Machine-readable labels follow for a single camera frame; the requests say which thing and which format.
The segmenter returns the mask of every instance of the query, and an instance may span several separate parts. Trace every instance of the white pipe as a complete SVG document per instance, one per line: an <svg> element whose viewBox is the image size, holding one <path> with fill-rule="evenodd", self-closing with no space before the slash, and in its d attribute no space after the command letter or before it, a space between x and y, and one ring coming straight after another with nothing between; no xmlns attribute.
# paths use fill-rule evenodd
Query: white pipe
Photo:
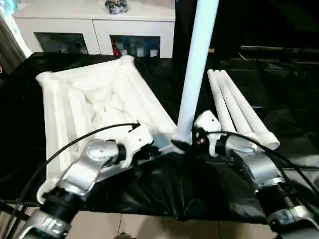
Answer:
<svg viewBox="0 0 319 239"><path fill-rule="evenodd" d="M214 73L214 71L211 69L208 70L207 73L208 73L210 88L214 97L215 107L218 114L218 120L221 124L221 129L225 131L236 132L234 124L229 115L227 106L225 104L223 95L220 91L217 78L216 78L216 73Z"/></svg>
<svg viewBox="0 0 319 239"><path fill-rule="evenodd" d="M219 0L198 0L174 139L191 143L191 129Z"/></svg>
<svg viewBox="0 0 319 239"><path fill-rule="evenodd" d="M227 72L225 70L222 70L220 71L220 74L225 80L241 112L244 114L249 126L257 135L260 143L272 150L278 148L280 143L276 136L266 128L264 123L260 120L254 109L250 106L246 98L237 88Z"/></svg>
<svg viewBox="0 0 319 239"><path fill-rule="evenodd" d="M220 87L220 91L223 95L224 101L227 105L229 113L233 119L237 131L245 136L257 139L257 136L251 131L249 124L247 123L243 113L241 112L239 106L237 105L233 95L231 94L226 82L222 78L219 71L214 72L217 77L217 82Z"/></svg>

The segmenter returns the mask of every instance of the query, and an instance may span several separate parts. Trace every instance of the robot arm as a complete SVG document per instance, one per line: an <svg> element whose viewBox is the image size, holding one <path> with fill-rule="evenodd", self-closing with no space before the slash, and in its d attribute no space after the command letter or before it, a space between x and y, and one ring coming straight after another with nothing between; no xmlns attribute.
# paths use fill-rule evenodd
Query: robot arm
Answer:
<svg viewBox="0 0 319 239"><path fill-rule="evenodd" d="M152 141L144 125L133 129L117 143L100 139L90 141L80 158L62 174L56 187L43 195L44 205L32 214L15 238L65 238L71 221L95 183L131 168L134 154Z"/></svg>
<svg viewBox="0 0 319 239"><path fill-rule="evenodd" d="M211 156L225 156L244 173L272 231L283 239L319 238L314 215L300 203L265 152L237 136L200 133L220 131L220 123L210 111L198 117L195 127L198 129L195 144L207 144Z"/></svg>
<svg viewBox="0 0 319 239"><path fill-rule="evenodd" d="M279 238L319 238L314 215L291 192L280 170L256 144L233 135L207 134L220 130L218 119L210 111L200 115L195 128L193 145L208 147L211 156L224 156L243 172ZM64 238L95 183L129 169L133 155L152 141L148 130L139 126L117 143L98 139L89 142L57 186L44 195L44 205L30 217L16 239Z"/></svg>

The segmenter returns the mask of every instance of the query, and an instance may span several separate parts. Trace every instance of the black tablecloth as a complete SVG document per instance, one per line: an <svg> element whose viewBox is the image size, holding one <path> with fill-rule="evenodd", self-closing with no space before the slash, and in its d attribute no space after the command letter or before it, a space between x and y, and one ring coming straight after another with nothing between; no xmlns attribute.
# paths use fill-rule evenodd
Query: black tablecloth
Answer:
<svg viewBox="0 0 319 239"><path fill-rule="evenodd" d="M0 199L14 201L35 168L46 160L42 90L35 76L115 59L113 56L36 53L0 86ZM213 67L207 61L207 68ZM135 65L171 118L177 122L186 65L167 59L136 60ZM268 129L281 152L319 185L319 71L300 65L220 62ZM196 115L215 107L205 74ZM300 177L287 168L300 196L316 200ZM28 203L44 182L31 189ZM170 215L180 220L234 220L263 223L264 215L244 179L207 154L168 154L98 183L85 210Z"/></svg>

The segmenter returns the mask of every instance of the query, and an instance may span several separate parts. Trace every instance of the black cable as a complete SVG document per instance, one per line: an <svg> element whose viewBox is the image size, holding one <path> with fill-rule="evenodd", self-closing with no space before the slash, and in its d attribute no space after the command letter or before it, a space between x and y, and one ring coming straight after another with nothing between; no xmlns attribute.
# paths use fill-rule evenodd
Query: black cable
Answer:
<svg viewBox="0 0 319 239"><path fill-rule="evenodd" d="M138 123L120 123L120 124L114 124L114 125L110 125L110 126L106 126L106 127L103 127L103 128L99 128L99 129L96 129L92 132L89 132L79 138L77 138L76 140L68 143L67 145L63 146L62 148L60 148L58 151L56 151L50 158L48 158L48 160L43 163L37 170L36 172L32 175L32 177L30 178L30 180L28 181L28 183L26 184L26 186L24 187L24 189L22 190L22 192L20 193L20 196L18 197L17 199L17 202L16 202L16 206L10 216L10 219L5 227L5 231L4 231L4 236L6 236L6 234L8 233L9 231L9 228L10 228L10 225L14 219L14 216L18 210L18 207L20 206L20 204L24 201L24 198L30 188L30 186L32 185L32 182L33 180L38 176L38 174L46 168L46 166L54 159L56 158L61 152L63 152L64 150L66 150L68 147L71 147L72 145L76 144L77 142L93 135L93 134L96 134L98 132L101 132L101 131L104 131L104 130L107 130L107 129L110 129L110 128L115 128L115 127L122 127L122 126L132 126L132 127L135 127L135 126L138 126L139 124Z"/></svg>
<svg viewBox="0 0 319 239"><path fill-rule="evenodd" d="M239 134L239 133L229 132L229 131L222 131L222 130L221 131L206 132L206 134L211 134L211 133L224 133L224 134L234 135L234 136L246 139L246 140L256 144L258 147L260 147L266 153L273 154L273 155L277 156L278 158L282 159L284 162L289 164L294 170L296 170L296 172L299 173L299 175L305 180L305 182L310 186L310 188L314 191L314 193L319 197L319 190L317 189L317 187L305 176L305 174L300 170L300 168L297 165L292 163L289 159L287 159L286 157L284 157L280 153L275 152L275 151L267 148L266 146L263 146L258 141L254 140L254 139L252 139L250 137L244 136L242 134Z"/></svg>

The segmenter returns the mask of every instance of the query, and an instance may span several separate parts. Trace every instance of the floor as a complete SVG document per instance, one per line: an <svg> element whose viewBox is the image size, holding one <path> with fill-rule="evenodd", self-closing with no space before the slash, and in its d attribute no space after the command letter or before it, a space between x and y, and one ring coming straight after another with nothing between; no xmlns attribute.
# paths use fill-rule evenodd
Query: floor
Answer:
<svg viewBox="0 0 319 239"><path fill-rule="evenodd" d="M0 235L8 215L0 215ZM126 232L137 239L272 239L268 226L233 222L190 220L170 217L80 212L67 239L112 239Z"/></svg>

